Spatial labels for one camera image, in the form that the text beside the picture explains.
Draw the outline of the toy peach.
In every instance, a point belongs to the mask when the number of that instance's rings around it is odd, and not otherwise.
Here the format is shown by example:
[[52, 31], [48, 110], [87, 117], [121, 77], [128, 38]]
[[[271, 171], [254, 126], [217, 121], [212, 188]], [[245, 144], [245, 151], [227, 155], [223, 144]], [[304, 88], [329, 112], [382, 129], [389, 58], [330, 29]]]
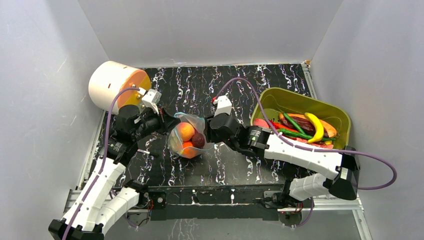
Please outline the toy peach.
[[178, 136], [183, 142], [188, 142], [196, 133], [195, 128], [188, 122], [181, 122], [176, 126]]

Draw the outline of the dark red toy plum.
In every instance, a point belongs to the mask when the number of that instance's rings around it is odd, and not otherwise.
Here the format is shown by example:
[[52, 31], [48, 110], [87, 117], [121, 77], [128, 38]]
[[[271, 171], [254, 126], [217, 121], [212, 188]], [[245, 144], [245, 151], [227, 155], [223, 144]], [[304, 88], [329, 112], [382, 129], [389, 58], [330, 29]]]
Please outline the dark red toy plum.
[[205, 146], [206, 140], [200, 132], [197, 132], [192, 136], [191, 143], [195, 148], [202, 149]]

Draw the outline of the green toy cabbage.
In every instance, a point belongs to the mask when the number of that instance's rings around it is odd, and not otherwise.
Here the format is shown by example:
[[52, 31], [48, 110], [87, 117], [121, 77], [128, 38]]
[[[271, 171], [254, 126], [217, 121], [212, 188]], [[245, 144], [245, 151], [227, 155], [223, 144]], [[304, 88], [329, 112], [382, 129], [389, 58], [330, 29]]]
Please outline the green toy cabbage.
[[183, 142], [177, 133], [172, 131], [167, 139], [167, 145], [170, 153], [174, 156], [181, 156], [183, 150]]

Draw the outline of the clear zip top bag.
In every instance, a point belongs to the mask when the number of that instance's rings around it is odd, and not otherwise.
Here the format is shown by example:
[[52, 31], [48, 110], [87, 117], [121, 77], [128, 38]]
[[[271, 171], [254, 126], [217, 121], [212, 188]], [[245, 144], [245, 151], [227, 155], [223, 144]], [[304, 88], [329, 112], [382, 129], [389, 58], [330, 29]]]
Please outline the clear zip top bag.
[[167, 139], [168, 149], [173, 156], [192, 159], [211, 150], [213, 143], [206, 141], [206, 119], [197, 115], [177, 112], [180, 120]]

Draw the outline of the orange toy fruit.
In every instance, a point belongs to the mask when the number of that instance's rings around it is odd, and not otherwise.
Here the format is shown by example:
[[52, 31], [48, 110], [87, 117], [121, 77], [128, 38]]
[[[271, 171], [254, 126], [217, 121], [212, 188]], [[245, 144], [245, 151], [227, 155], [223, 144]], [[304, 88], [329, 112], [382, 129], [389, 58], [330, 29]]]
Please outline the orange toy fruit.
[[197, 148], [194, 147], [193, 143], [191, 141], [185, 141], [182, 144], [182, 149], [180, 152], [180, 155], [183, 158], [192, 159], [196, 157], [199, 154], [199, 151]]

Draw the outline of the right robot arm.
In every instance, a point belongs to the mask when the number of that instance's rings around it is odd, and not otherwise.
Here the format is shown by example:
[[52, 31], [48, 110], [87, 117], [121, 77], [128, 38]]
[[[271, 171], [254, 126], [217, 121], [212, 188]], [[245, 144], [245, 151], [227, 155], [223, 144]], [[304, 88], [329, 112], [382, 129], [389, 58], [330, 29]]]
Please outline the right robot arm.
[[288, 179], [281, 193], [266, 197], [263, 204], [279, 203], [295, 207], [311, 197], [333, 195], [342, 200], [355, 200], [358, 194], [359, 166], [352, 153], [333, 152], [313, 147], [275, 134], [270, 128], [243, 126], [227, 113], [207, 117], [207, 143], [224, 143], [233, 151], [248, 157], [283, 161], [314, 172], [313, 175]]

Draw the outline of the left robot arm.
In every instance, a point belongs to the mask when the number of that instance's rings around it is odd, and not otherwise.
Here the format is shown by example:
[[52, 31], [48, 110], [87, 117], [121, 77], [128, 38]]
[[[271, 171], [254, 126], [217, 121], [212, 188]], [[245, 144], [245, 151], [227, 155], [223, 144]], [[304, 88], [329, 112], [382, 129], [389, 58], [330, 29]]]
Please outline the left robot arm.
[[61, 219], [54, 219], [48, 231], [55, 240], [103, 240], [109, 229], [132, 207], [149, 203], [147, 187], [135, 180], [109, 202], [118, 177], [138, 151], [138, 141], [153, 133], [169, 134], [181, 120], [163, 108], [140, 110], [136, 105], [121, 107], [114, 121], [106, 123], [103, 154], [72, 207]]

